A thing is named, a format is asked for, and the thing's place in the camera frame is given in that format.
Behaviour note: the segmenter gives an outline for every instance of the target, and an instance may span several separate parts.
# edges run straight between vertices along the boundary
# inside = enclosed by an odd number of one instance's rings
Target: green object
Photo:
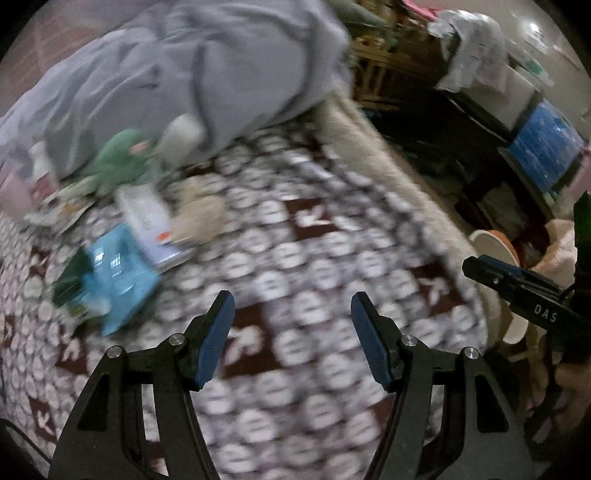
[[[152,143],[141,131],[123,130],[105,144],[84,174],[96,177],[97,195],[104,196],[144,175],[153,151]]]
[[[382,17],[371,13],[353,0],[327,1],[352,38],[363,37],[388,25]]]
[[[83,288],[83,275],[92,273],[92,271],[90,258],[84,249],[79,248],[56,281],[53,288],[53,304],[57,308],[61,308],[78,296]]]

